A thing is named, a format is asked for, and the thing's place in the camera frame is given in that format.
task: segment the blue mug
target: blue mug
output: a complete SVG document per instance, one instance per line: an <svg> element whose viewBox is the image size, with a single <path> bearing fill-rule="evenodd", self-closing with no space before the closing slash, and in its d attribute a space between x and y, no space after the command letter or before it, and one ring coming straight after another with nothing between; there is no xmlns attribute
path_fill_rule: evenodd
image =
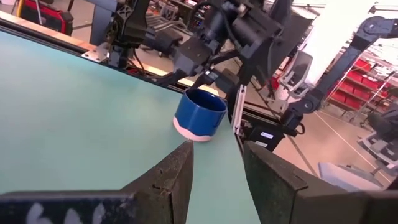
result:
<svg viewBox="0 0 398 224"><path fill-rule="evenodd" d="M205 90L187 89L175 112L175 129L187 139L205 142L216 133L227 111L226 103Z"/></svg>

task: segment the light teal table surface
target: light teal table surface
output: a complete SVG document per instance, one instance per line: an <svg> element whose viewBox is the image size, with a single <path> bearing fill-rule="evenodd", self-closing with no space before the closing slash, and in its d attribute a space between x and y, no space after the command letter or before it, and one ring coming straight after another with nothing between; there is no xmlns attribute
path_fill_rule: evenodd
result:
<svg viewBox="0 0 398 224"><path fill-rule="evenodd" d="M0 32L0 194L120 189L183 143L180 94ZM187 223L259 223L228 119L195 143Z"/></svg>

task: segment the chair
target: chair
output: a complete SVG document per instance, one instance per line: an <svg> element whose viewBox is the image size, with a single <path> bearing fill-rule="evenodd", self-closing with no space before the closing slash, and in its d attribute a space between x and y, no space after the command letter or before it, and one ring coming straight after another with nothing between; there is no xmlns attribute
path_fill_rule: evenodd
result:
<svg viewBox="0 0 398 224"><path fill-rule="evenodd" d="M398 174L398 104L392 103L383 114L371 113L369 125L374 132L358 140L358 144L377 159L389 175Z"/></svg>

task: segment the gray floor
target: gray floor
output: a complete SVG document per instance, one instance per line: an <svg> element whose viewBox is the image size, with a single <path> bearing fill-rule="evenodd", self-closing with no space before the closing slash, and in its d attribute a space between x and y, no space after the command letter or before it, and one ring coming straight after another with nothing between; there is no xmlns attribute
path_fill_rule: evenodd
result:
<svg viewBox="0 0 398 224"><path fill-rule="evenodd" d="M68 1L55 0L59 9L66 9ZM0 4L0 10L10 13L12 7ZM75 0L72 14L75 18L74 26L91 23L93 5L84 0ZM90 39L90 27L74 30L72 36L87 41ZM143 63L154 65L159 69L171 71L172 62L160 58L156 52L143 52L138 55ZM221 67L237 70L234 62L224 63ZM249 86L246 101L265 106L262 98ZM369 133L365 129L349 124L339 117L341 111L334 106L327 106L322 111L308 114L304 117L306 133L295 138L284 138L275 153L297 167L313 174L319 175L318 162L332 162L335 164L351 164L371 172L375 169L374 159L356 143L359 136ZM376 178L384 185L391 182L391 176L380 172Z"/></svg>

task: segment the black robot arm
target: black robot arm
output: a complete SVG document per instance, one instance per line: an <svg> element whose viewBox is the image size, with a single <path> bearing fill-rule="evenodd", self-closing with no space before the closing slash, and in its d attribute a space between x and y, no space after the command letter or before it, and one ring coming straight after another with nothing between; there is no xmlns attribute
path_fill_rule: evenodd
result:
<svg viewBox="0 0 398 224"><path fill-rule="evenodd" d="M266 60L269 54L266 52L270 51L283 31L283 26L279 21L285 22L289 17L291 4L292 0L278 0L274 4L276 5L273 7L274 10L268 14L248 2L241 4L235 0L226 0L221 5L210 2L199 3L194 7L191 17L194 17L201 7L210 6L210 9L206 13L202 26L182 45L165 45L154 38L155 34L148 33L147 29L147 34L141 42L161 52L172 52L173 55L173 72L159 78L156 84L174 84L181 78L209 74L214 70L214 65L233 57L239 57L243 62L238 73L242 84L247 85L253 75L259 80L267 80L270 75ZM118 34L113 42L114 45L122 48L119 40L126 39L124 38L126 33L120 30ZM220 52L228 39L235 49ZM208 84L208 82L201 83L203 80L209 80L209 78L199 78L195 86Z"/></svg>
<svg viewBox="0 0 398 224"><path fill-rule="evenodd" d="M334 64L318 85L310 90L301 100L291 103L281 117L288 128L295 129L304 114L313 113L320 108L325 96L335 83L353 66L358 57L379 38L398 37L398 19L385 19L380 16L366 19L359 27L353 41L344 54Z"/></svg>
<svg viewBox="0 0 398 224"><path fill-rule="evenodd" d="M125 0L116 6L112 21L106 32L109 43L108 65L126 68L130 49L136 49L145 39L145 18L150 0Z"/></svg>

